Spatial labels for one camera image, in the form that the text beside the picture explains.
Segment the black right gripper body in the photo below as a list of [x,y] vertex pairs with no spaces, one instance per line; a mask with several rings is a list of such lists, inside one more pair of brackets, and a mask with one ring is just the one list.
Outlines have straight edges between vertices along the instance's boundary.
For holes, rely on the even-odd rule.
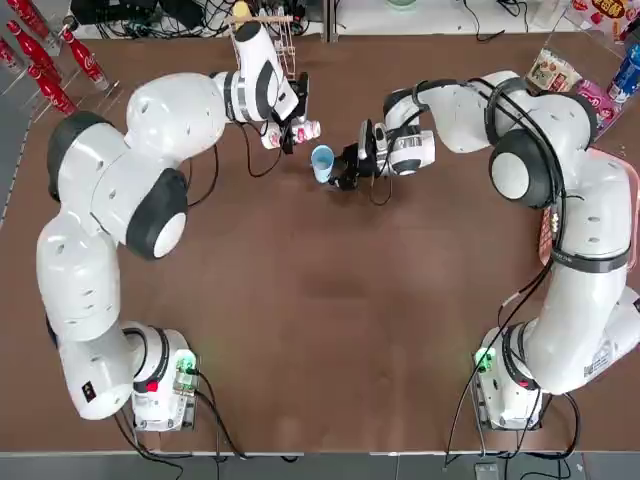
[[357,151],[357,172],[361,177],[388,176],[389,164],[386,162],[387,151],[365,152],[362,149]]

